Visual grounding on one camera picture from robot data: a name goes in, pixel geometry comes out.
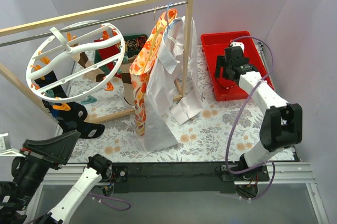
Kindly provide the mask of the red sock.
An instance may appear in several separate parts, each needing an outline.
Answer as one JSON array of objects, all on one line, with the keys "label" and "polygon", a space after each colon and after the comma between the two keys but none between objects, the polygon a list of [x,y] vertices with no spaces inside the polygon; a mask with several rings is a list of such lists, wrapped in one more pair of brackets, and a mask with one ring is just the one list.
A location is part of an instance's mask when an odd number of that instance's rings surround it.
[{"label": "red sock", "polygon": [[228,79],[225,79],[225,78],[218,78],[216,79],[217,82],[219,83],[219,85],[223,88],[223,89],[232,89],[236,86],[236,83],[232,80],[228,80]]},{"label": "red sock", "polygon": [[[107,58],[110,58],[120,52],[120,49],[116,45],[112,45],[107,48],[96,50],[95,53],[100,56],[100,60],[105,60]],[[108,75],[110,71],[114,68],[114,62],[107,63],[106,65],[102,66],[102,70],[105,69],[105,74]]]}]

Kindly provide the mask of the red sock front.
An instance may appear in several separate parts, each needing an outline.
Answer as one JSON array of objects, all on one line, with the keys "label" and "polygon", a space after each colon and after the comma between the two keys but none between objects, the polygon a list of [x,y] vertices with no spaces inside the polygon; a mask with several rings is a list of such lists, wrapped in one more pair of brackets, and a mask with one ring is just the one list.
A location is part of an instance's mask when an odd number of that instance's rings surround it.
[{"label": "red sock front", "polygon": [[225,79],[225,78],[218,78],[216,79],[217,82],[219,83],[219,85],[223,88],[223,89],[232,89],[236,86],[236,83],[232,80],[228,80],[228,79]]}]

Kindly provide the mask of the white round clip hanger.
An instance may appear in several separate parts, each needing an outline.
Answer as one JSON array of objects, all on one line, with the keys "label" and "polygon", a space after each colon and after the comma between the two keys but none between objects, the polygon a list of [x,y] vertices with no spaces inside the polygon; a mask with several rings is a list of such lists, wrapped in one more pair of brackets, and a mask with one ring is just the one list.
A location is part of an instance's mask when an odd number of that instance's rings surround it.
[{"label": "white round clip hanger", "polygon": [[[114,31],[115,35],[100,42],[82,43],[83,41],[108,30]],[[102,89],[110,81],[110,79],[113,78],[113,76],[117,73],[118,69],[122,65],[125,57],[124,37],[120,30],[111,23],[103,23],[101,27],[82,36],[79,36],[71,41],[67,41],[61,31],[55,27],[52,27],[50,31],[51,36],[48,37],[33,53],[26,69],[26,82],[29,89],[37,97],[45,101],[52,103],[68,103],[83,99],[90,94]],[[47,84],[46,86],[39,89],[32,85],[35,80],[45,77],[65,59],[71,58],[74,55],[80,55],[83,52],[99,50],[116,44],[119,46],[120,52],[110,58],[95,63],[78,72],[72,73],[69,76],[58,79],[57,81]],[[115,62],[114,68],[101,82],[96,84],[91,89],[87,91],[82,91],[80,94],[70,96],[68,98],[62,98],[57,95],[53,98],[47,96],[48,90],[61,86],[65,83],[69,83],[75,78],[85,75],[86,73],[89,73],[93,70],[98,70],[101,66],[106,65],[110,62]]]}]

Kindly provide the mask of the orange floral dress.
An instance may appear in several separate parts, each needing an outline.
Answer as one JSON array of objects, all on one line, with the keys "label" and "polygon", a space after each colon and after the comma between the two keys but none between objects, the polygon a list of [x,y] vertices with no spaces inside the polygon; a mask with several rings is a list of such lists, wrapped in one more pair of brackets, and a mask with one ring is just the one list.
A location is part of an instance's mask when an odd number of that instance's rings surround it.
[{"label": "orange floral dress", "polygon": [[[168,17],[170,21],[177,18],[177,9],[170,8],[168,11]],[[139,136],[143,136],[145,134],[146,109],[144,96],[150,80],[152,68],[157,58],[157,50],[166,27],[167,22],[165,20],[165,13],[163,13],[153,27],[145,45],[130,66],[136,134]]]}]

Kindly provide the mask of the black base bar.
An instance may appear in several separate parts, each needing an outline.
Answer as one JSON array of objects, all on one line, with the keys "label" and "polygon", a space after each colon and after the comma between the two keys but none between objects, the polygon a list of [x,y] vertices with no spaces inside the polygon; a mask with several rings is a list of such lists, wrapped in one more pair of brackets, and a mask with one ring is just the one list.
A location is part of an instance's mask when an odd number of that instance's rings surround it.
[{"label": "black base bar", "polygon": [[233,181],[224,181],[221,162],[131,162],[113,166],[114,193],[220,192],[235,193]]}]

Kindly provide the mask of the wooden clothes rack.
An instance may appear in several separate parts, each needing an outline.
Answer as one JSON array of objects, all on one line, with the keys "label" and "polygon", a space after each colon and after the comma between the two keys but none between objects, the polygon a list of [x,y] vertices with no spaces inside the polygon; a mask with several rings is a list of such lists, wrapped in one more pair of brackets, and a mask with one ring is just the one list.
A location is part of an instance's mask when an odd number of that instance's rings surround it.
[{"label": "wooden clothes rack", "polygon": [[[16,34],[16,33],[26,32],[26,31],[30,31],[30,30],[35,30],[35,29],[38,29],[38,28],[51,26],[51,25],[59,24],[59,23],[63,23],[63,22],[74,21],[74,20],[78,20],[78,19],[81,19],[81,18],[85,18],[85,17],[102,15],[102,14],[115,12],[115,11],[119,11],[119,10],[123,10],[123,9],[127,9],[127,8],[132,8],[132,7],[136,7],[136,6],[140,6],[140,5],[144,5],[144,4],[155,3],[155,2],[159,2],[159,1],[163,1],[163,0],[132,0],[132,1],[117,3],[117,4],[113,4],[113,5],[103,6],[103,7],[99,7],[99,8],[89,9],[89,10],[86,10],[86,11],[67,14],[67,15],[63,15],[63,16],[59,16],[59,17],[53,17],[53,18],[49,18],[49,19],[45,19],[45,20],[41,20],[41,21],[31,22],[31,23],[27,23],[27,24],[23,24],[23,25],[8,27],[8,28],[1,29],[1,37]],[[184,53],[183,53],[184,57],[183,57],[183,67],[182,67],[183,77],[182,77],[182,86],[179,85],[177,80],[174,81],[175,85],[176,85],[176,88],[179,91],[179,95],[176,95],[173,99],[174,102],[180,101],[183,97],[186,96],[185,90],[186,90],[186,81],[187,81],[187,67],[188,67],[189,55],[191,53],[191,33],[192,33],[191,25],[192,25],[193,0],[182,1],[182,2],[176,3],[174,5],[179,6],[179,5],[184,5],[184,4],[186,4],[187,6],[186,6],[186,16],[185,16],[186,26],[185,26],[185,31],[184,31],[185,40],[184,40]],[[98,22],[96,21],[96,22],[92,22],[91,24],[74,27],[73,29],[71,29],[71,28],[70,29],[62,29],[61,32],[70,32],[72,30],[82,29],[82,28],[93,26],[93,25],[103,24],[103,23],[106,23],[106,22],[109,23],[109,22],[114,21],[114,20],[129,18],[129,17],[132,17],[132,16],[138,16],[138,15],[142,15],[142,14],[149,13],[149,12],[155,12],[157,9],[164,9],[164,8],[166,8],[166,6],[161,6],[159,8],[154,8],[154,9],[148,9],[148,10],[145,10],[145,11],[142,11],[142,12],[138,12],[138,13],[134,13],[134,14],[130,14],[130,15],[125,15],[125,16],[121,16],[121,17],[117,17],[117,18],[112,18],[112,19],[109,19],[109,20],[102,20],[102,21],[98,21]],[[31,37],[27,37],[27,38],[23,38],[23,39],[19,39],[19,40],[1,43],[1,47],[9,46],[9,45],[13,45],[13,44],[21,43],[21,42],[31,41],[31,40],[35,40],[35,39],[42,38],[42,37],[48,37],[48,36],[51,36],[51,33],[46,33],[46,34],[31,36]],[[38,98],[35,94],[32,93],[32,91],[29,88],[24,86],[24,84],[8,68],[6,68],[2,63],[1,63],[1,75],[4,78],[6,78],[10,82],[10,84],[12,84],[21,93],[23,93],[29,100],[31,100],[39,109],[41,109],[45,114],[47,114],[49,117],[51,117],[51,115],[47,112],[47,110],[44,108],[44,105],[40,101],[41,98]],[[134,110],[128,109],[128,110],[123,110],[121,112],[117,112],[117,113],[113,113],[113,114],[110,114],[110,115],[97,117],[97,118],[90,117],[90,115],[89,115],[89,117],[87,117],[85,119],[85,122],[103,123],[103,122],[107,122],[107,121],[110,121],[110,120],[113,120],[113,119],[117,119],[117,118],[121,118],[121,117],[124,117],[124,116],[127,116],[127,115],[131,115],[133,113],[134,113]]]}]

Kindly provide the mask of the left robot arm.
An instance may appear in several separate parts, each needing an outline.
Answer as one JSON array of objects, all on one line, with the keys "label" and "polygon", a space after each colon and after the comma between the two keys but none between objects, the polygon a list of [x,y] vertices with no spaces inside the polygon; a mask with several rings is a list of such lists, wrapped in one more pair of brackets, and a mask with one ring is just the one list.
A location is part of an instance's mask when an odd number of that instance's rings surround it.
[{"label": "left robot arm", "polygon": [[111,178],[111,161],[95,154],[72,185],[45,182],[51,170],[68,164],[80,135],[70,131],[23,143],[12,162],[12,181],[1,181],[1,223],[69,223],[92,189]]}]

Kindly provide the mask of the red plastic tray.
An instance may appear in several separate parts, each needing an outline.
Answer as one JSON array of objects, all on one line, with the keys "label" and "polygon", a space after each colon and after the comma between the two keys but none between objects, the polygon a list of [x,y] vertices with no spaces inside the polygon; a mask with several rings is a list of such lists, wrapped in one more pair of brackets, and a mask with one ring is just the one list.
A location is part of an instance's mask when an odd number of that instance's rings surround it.
[{"label": "red plastic tray", "polygon": [[[213,92],[215,99],[220,101],[242,100],[248,97],[237,85],[232,89],[223,89],[215,78],[215,65],[216,57],[218,55],[225,55],[225,48],[228,47],[229,42],[241,36],[249,36],[248,31],[226,32],[226,33],[213,33],[201,35],[203,51],[206,58],[207,69],[210,74],[211,82],[213,85]],[[258,53],[255,43],[252,39],[245,38],[240,40],[245,46],[244,56],[249,58],[249,63],[253,64],[262,76],[267,74],[264,63]]]}]

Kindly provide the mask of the red sock rear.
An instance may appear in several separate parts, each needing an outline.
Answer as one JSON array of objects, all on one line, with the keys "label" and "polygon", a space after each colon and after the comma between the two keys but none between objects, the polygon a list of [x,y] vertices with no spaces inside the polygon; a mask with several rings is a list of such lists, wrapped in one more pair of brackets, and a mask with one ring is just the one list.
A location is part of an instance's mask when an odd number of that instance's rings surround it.
[{"label": "red sock rear", "polygon": [[[107,58],[110,58],[120,52],[120,49],[116,45],[112,45],[107,48],[96,50],[95,53],[100,56],[100,60],[105,60]],[[114,68],[114,62],[107,63],[106,65],[102,66],[102,70],[105,69],[105,74],[108,75],[110,71]]]}]

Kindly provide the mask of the teal clothes clip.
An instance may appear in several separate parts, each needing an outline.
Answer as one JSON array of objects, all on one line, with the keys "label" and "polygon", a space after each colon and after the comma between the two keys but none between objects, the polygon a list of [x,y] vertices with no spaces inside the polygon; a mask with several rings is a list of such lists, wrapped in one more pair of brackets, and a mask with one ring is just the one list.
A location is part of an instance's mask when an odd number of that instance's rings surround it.
[{"label": "teal clothes clip", "polygon": [[89,95],[84,100],[81,100],[80,103],[82,105],[87,105],[87,104],[95,103],[96,101],[97,101],[97,98]]}]

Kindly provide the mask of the green compartment box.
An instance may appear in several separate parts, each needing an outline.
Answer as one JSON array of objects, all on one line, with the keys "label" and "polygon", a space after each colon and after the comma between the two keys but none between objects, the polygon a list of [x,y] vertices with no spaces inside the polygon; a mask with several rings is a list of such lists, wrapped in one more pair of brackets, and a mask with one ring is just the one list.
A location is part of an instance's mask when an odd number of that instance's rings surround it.
[{"label": "green compartment box", "polygon": [[[124,41],[126,45],[125,55],[127,56],[127,58],[131,59],[134,56],[137,56],[145,45],[146,40],[147,35],[145,34],[124,36]],[[94,62],[100,62],[100,59],[100,56],[95,53]]]}]

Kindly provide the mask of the floral table mat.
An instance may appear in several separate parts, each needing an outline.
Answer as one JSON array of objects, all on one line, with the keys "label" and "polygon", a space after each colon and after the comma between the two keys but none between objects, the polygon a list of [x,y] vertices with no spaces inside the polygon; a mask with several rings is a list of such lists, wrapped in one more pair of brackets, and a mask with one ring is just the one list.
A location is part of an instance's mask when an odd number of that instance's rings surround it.
[{"label": "floral table mat", "polygon": [[96,139],[80,139],[70,158],[71,163],[85,163],[88,157],[101,154],[113,162],[236,161],[259,140],[263,120],[253,101],[218,102],[206,68],[205,55],[198,51],[197,89],[202,111],[183,124],[170,113],[163,115],[178,143],[172,147],[146,151],[135,133],[134,115],[105,122],[104,133]]}]

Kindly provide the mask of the white shirt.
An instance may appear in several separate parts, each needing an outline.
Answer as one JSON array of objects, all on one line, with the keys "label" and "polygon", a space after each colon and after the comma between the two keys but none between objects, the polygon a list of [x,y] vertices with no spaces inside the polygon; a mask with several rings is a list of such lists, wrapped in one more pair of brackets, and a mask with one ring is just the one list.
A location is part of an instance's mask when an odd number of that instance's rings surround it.
[{"label": "white shirt", "polygon": [[170,112],[178,124],[198,115],[203,107],[197,90],[197,36],[192,25],[191,53],[189,55],[192,90],[179,103],[173,105],[174,80],[182,73],[184,53],[185,17],[178,17],[169,25],[168,33],[161,41],[157,59],[150,73],[145,92],[145,134],[143,141],[146,151],[157,151],[178,143],[162,116]]}]

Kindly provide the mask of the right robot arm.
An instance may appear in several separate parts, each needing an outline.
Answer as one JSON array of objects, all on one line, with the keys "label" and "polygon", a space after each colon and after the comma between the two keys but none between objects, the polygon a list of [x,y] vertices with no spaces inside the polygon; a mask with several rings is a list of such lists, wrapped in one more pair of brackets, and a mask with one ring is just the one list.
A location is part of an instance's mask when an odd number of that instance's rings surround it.
[{"label": "right robot arm", "polygon": [[220,76],[234,81],[264,116],[258,143],[240,157],[237,165],[225,164],[227,173],[248,181],[277,153],[302,141],[303,110],[299,104],[291,104],[280,97],[268,85],[257,68],[249,63],[249,58],[244,56],[241,42],[231,42],[225,54],[217,57],[215,77]]}]

